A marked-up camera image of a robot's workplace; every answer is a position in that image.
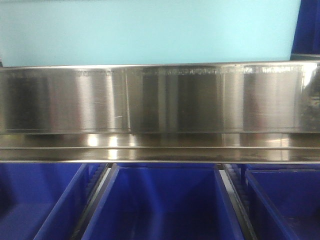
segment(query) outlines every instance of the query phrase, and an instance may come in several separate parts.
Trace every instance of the blue bin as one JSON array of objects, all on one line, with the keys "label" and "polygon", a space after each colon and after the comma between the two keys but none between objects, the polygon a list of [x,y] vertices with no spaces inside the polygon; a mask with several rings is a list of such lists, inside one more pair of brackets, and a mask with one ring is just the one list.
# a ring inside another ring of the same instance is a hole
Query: blue bin
[{"label": "blue bin", "polygon": [[116,166],[82,240],[243,240],[219,171]]},{"label": "blue bin", "polygon": [[89,166],[0,164],[0,239],[68,239],[87,203]]},{"label": "blue bin", "polygon": [[320,171],[247,171],[249,218],[259,240],[320,238]]},{"label": "blue bin", "polygon": [[302,0],[292,52],[320,54],[320,0]]}]

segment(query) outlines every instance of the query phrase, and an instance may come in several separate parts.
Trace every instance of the brushed metal surface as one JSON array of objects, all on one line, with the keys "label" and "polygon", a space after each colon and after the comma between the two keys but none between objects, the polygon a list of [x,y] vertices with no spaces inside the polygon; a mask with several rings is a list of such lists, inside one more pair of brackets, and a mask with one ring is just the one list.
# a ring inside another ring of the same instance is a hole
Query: brushed metal surface
[{"label": "brushed metal surface", "polygon": [[319,64],[3,67],[0,159],[318,162]]}]

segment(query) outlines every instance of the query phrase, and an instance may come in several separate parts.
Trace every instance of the bin divider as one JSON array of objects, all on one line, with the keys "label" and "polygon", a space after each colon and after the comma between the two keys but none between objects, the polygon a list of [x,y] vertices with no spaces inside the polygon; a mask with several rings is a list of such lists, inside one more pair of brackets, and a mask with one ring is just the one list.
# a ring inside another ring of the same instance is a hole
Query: bin divider
[{"label": "bin divider", "polygon": [[234,208],[234,211],[236,213],[236,216],[238,218],[238,221],[240,223],[240,227],[242,229],[242,232],[245,236],[245,239],[258,240],[257,235],[254,231],[254,228],[249,220],[249,216],[246,211],[246,207],[243,204],[243,201],[238,193],[237,187],[242,188],[241,183],[239,182],[239,186],[235,186],[235,180],[237,180],[237,179],[234,179],[234,178],[236,178],[236,176],[233,176],[233,175],[235,175],[235,172],[230,164],[223,165],[223,172],[225,173],[227,179],[225,179],[222,176],[221,172],[220,172],[220,174],[221,174],[221,177],[222,177],[222,180],[223,180],[225,187],[227,188],[228,185],[231,186],[232,194],[230,194],[229,192],[228,192],[228,194],[229,194],[232,206]]},{"label": "bin divider", "polygon": [[86,227],[95,212],[96,206],[98,205],[103,193],[106,190],[106,187],[113,175],[115,168],[112,163],[106,164],[103,171],[100,174],[98,181],[93,187],[91,194],[89,196],[89,201],[87,206],[83,210],[81,217],[73,230],[73,234],[70,240],[80,240],[84,234]]}]

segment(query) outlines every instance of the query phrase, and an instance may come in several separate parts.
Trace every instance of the stainless steel shelf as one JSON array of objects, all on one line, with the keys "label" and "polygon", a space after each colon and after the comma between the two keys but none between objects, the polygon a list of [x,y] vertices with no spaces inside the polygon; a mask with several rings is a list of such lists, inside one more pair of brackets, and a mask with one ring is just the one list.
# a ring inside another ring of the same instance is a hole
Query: stainless steel shelf
[{"label": "stainless steel shelf", "polygon": [[3,67],[0,160],[320,163],[319,64]]}]

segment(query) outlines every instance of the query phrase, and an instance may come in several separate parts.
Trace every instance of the blue plastic bin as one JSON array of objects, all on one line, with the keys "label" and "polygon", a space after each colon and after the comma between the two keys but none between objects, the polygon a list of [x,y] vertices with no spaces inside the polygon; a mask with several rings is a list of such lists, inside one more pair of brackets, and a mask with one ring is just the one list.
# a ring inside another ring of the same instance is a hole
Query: blue plastic bin
[{"label": "blue plastic bin", "polygon": [[243,240],[213,167],[116,166],[82,240]]},{"label": "blue plastic bin", "polygon": [[68,239],[87,203],[89,166],[0,164],[0,239]]},{"label": "blue plastic bin", "polygon": [[249,218],[259,240],[320,238],[320,171],[247,171]]},{"label": "blue plastic bin", "polygon": [[320,0],[302,0],[292,52],[320,54]]}]

